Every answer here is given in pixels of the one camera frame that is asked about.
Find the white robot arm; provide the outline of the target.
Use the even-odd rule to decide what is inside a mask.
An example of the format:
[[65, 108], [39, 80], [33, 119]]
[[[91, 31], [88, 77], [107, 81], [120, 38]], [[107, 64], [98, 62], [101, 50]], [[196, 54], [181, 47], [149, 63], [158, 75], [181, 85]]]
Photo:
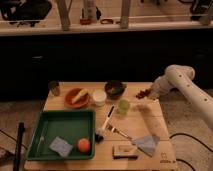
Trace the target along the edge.
[[213, 97], [192, 82], [194, 77], [195, 70], [190, 66], [169, 65], [151, 85], [148, 97], [156, 99], [177, 88], [213, 131]]

